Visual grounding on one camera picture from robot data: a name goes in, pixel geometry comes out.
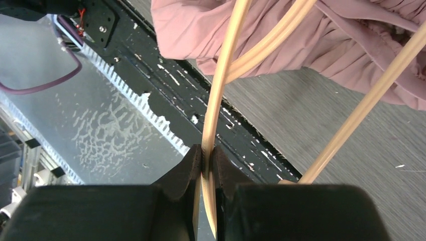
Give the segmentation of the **beige plastic hanger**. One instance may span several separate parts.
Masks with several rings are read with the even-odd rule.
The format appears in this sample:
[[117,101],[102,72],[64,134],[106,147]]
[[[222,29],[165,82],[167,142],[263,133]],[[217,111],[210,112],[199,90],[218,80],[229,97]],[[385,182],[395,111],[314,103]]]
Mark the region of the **beige plastic hanger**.
[[[233,81],[225,97],[300,172],[362,98],[308,69]],[[315,182],[366,189],[394,240],[425,240],[425,113],[376,104]]]

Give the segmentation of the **pink pleated skirt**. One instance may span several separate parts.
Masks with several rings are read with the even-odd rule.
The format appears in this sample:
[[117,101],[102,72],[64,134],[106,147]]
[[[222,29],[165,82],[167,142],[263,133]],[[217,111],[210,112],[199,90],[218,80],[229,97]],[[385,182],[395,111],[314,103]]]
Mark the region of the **pink pleated skirt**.
[[[161,55],[194,59],[213,75],[234,1],[152,1]],[[248,77],[307,67],[368,93],[425,22],[425,1],[317,1],[294,32]]]

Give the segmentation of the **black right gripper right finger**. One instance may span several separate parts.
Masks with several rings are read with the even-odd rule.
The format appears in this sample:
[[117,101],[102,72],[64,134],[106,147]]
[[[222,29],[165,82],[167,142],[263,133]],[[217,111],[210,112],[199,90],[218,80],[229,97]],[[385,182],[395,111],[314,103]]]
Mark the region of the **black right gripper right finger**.
[[243,240],[244,221],[238,187],[254,182],[236,167],[221,147],[211,156],[212,176],[216,194],[217,240]]

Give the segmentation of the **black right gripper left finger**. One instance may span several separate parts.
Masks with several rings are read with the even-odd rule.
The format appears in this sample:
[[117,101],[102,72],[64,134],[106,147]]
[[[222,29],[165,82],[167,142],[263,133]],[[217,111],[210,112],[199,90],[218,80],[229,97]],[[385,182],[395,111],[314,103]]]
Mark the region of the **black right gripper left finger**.
[[158,194],[151,240],[197,240],[201,145],[193,145],[183,159],[154,182]]

